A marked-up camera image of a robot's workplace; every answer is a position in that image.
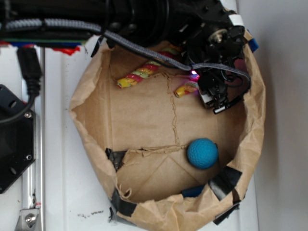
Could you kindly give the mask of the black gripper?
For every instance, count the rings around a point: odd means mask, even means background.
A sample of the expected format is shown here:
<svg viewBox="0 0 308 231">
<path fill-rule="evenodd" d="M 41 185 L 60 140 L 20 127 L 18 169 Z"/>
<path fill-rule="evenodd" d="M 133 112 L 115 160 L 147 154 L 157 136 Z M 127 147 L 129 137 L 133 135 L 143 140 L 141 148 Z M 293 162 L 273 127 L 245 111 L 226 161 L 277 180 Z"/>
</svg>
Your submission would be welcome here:
<svg viewBox="0 0 308 231">
<path fill-rule="evenodd" d="M 191 62 L 231 66 L 243 58 L 244 25 L 232 20 L 239 15 L 221 1 L 176 0 L 173 16 L 173 44 L 183 47 Z"/>
</svg>

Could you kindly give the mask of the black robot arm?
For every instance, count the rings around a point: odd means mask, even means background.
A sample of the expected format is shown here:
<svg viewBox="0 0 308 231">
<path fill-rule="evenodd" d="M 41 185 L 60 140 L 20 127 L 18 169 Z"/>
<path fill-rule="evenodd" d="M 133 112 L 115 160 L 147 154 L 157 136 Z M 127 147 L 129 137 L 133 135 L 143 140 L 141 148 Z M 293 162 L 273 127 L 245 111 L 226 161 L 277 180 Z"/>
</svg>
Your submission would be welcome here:
<svg viewBox="0 0 308 231">
<path fill-rule="evenodd" d="M 245 28 L 219 0 L 3 0 L 0 39 L 73 46 L 94 35 L 143 47 L 167 40 L 186 63 L 231 64 L 243 57 Z"/>
</svg>

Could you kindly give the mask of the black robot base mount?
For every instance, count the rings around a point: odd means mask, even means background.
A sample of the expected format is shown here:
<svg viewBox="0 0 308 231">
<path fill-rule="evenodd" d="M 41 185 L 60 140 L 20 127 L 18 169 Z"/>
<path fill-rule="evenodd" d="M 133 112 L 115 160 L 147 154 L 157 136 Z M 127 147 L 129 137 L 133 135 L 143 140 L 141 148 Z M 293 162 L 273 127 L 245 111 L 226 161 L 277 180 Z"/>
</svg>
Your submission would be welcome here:
<svg viewBox="0 0 308 231">
<path fill-rule="evenodd" d="M 1 84 L 1 119 L 16 114 L 25 104 Z M 5 193 L 35 160 L 34 118 L 35 113 L 29 110 L 20 120 L 0 127 L 0 193 Z"/>
</svg>

